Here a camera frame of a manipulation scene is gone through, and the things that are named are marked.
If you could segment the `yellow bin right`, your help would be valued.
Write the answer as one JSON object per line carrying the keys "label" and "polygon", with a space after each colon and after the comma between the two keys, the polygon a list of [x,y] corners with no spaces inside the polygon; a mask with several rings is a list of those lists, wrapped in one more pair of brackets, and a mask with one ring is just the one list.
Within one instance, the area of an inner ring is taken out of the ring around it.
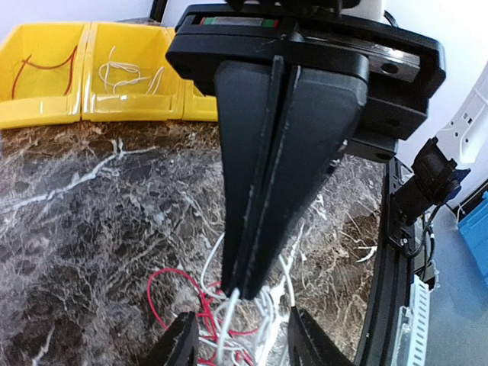
{"label": "yellow bin right", "polygon": [[191,80],[182,79],[167,60],[164,64],[162,119],[217,122],[217,99],[203,95]]}

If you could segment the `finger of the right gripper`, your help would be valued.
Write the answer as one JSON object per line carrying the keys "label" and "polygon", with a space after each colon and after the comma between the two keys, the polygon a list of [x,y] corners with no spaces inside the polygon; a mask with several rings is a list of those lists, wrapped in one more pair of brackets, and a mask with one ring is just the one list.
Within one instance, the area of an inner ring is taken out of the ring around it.
{"label": "finger of the right gripper", "polygon": [[286,237],[333,173],[367,102],[351,75],[295,67],[275,128],[249,257],[254,298]]}
{"label": "finger of the right gripper", "polygon": [[227,60],[214,76],[226,199],[221,288],[244,291],[256,212],[275,125],[284,60]]}

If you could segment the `yellow bin left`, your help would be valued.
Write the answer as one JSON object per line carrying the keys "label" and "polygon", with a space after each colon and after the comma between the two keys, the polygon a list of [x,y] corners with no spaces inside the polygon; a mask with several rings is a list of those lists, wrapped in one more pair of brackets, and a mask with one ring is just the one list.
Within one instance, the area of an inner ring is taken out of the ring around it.
{"label": "yellow bin left", "polygon": [[1,129],[81,119],[82,79],[91,24],[22,24],[1,44]]}

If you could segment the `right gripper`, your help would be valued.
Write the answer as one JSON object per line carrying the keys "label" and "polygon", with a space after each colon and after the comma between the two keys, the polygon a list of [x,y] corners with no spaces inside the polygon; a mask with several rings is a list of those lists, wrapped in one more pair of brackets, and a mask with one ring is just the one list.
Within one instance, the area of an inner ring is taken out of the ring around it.
{"label": "right gripper", "polygon": [[186,8],[166,57],[204,95],[226,61],[287,64],[342,72],[368,83],[368,101],[347,153],[392,159],[428,116],[429,100],[446,77],[445,51],[432,38],[332,11],[294,13],[281,4]]}

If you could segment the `yellow bin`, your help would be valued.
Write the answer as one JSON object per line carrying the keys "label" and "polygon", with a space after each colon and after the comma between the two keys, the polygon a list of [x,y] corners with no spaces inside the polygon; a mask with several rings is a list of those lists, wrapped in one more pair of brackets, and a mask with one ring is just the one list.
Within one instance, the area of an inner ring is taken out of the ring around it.
{"label": "yellow bin", "polygon": [[167,60],[164,64],[162,119],[217,122],[217,99],[203,95],[191,80],[182,79]]}
{"label": "yellow bin", "polygon": [[1,129],[81,119],[82,79],[91,24],[22,24],[1,44]]}
{"label": "yellow bin", "polygon": [[164,121],[162,77],[175,30],[115,22],[91,25],[83,69],[82,119]]}

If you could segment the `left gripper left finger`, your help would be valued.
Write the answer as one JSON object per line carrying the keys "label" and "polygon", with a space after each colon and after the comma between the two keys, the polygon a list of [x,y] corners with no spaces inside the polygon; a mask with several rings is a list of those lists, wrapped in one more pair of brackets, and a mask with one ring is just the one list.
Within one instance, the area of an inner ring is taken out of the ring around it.
{"label": "left gripper left finger", "polygon": [[198,324],[194,312],[183,312],[143,359],[143,365],[197,365]]}

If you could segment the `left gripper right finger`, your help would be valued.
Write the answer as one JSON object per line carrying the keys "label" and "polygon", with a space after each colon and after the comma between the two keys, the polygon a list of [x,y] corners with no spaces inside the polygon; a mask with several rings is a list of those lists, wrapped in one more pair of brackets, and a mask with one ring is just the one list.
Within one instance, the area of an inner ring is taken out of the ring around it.
{"label": "left gripper right finger", "polygon": [[355,366],[304,309],[291,308],[287,344],[290,365]]}

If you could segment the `black front rail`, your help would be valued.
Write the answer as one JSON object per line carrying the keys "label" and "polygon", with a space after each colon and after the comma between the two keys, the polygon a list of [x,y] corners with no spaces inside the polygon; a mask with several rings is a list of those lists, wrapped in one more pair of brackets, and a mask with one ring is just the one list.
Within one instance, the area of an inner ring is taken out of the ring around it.
{"label": "black front rail", "polygon": [[390,193],[398,183],[400,166],[401,162],[394,158],[384,171],[374,276],[355,356],[356,365],[391,364],[400,308],[408,303],[412,261],[390,243],[387,235]]}

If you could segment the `yellow bin middle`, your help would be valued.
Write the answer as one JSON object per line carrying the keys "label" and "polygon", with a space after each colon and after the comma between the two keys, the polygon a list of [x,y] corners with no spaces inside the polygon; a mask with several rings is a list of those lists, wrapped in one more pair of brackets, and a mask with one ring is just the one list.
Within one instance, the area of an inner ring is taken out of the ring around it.
{"label": "yellow bin middle", "polygon": [[175,30],[115,22],[91,25],[83,69],[82,119],[164,121],[162,77]]}

